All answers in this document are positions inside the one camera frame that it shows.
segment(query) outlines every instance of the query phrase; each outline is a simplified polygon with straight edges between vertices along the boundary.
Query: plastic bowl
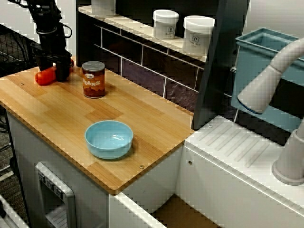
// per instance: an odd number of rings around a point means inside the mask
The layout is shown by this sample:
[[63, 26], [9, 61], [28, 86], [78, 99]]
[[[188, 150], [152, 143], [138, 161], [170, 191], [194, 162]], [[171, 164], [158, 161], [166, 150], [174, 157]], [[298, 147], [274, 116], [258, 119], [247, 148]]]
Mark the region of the plastic bowl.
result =
[[89, 151], [98, 158], [115, 159], [125, 155], [132, 144], [131, 128], [119, 121], [100, 121], [85, 131]]

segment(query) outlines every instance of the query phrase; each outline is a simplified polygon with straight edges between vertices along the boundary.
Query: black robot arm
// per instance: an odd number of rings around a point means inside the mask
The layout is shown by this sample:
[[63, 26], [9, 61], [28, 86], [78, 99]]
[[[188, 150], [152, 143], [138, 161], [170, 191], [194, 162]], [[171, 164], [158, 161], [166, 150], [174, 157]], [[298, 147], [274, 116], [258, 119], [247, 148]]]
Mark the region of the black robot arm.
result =
[[[64, 81], [69, 76], [71, 67], [71, 54], [66, 51], [66, 38], [72, 35], [72, 29], [60, 22], [62, 19], [55, 0], [26, 0], [27, 5], [21, 0], [8, 0], [21, 7], [28, 8], [36, 23], [36, 32], [40, 44], [33, 43], [33, 51], [40, 70], [45, 70], [56, 63], [57, 81]], [[70, 29], [68, 37], [64, 34], [63, 27]]]

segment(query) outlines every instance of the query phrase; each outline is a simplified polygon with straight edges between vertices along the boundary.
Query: white faucet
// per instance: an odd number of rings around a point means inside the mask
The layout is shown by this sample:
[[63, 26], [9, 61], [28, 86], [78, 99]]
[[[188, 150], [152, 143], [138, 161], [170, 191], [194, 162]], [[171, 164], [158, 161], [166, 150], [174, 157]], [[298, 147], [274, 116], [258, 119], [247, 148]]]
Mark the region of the white faucet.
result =
[[[269, 66], [242, 90], [237, 96], [238, 101], [246, 109], [262, 114], [272, 100], [282, 74], [303, 55], [304, 38], [287, 45], [271, 60]], [[279, 159], [274, 162], [272, 173], [285, 184], [304, 183], [304, 119], [298, 129], [292, 132]]]

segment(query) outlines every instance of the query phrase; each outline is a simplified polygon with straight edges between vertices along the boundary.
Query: tile wall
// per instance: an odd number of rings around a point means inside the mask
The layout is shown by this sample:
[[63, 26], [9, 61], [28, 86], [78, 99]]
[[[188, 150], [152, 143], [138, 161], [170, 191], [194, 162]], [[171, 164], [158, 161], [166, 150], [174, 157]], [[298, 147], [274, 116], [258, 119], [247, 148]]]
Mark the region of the tile wall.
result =
[[102, 21], [94, 23], [95, 60], [194, 112], [204, 63]]
[[[194, 112], [203, 77], [203, 62], [102, 21], [90, 20], [95, 34], [92, 38], [95, 60], [104, 62], [107, 69]], [[289, 132], [231, 106], [234, 76], [235, 72], [231, 71], [219, 114], [284, 145]]]

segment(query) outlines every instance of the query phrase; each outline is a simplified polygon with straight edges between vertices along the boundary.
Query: can lid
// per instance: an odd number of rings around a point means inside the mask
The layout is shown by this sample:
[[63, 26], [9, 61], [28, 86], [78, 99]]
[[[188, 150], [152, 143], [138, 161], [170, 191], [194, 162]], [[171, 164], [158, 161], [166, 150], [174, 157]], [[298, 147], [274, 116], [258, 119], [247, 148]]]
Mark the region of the can lid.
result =
[[179, 21], [179, 14], [172, 10], [158, 9], [153, 13], [153, 20], [161, 23], [173, 24]]
[[214, 23], [215, 19], [213, 18], [193, 15], [185, 17], [184, 28], [200, 34], [211, 34]]
[[105, 69], [105, 65], [102, 62], [89, 61], [89, 62], [85, 62], [82, 65], [82, 68], [84, 70], [87, 70], [87, 71], [90, 71], [90, 72], [98, 72], [98, 71], [101, 71], [101, 70]]

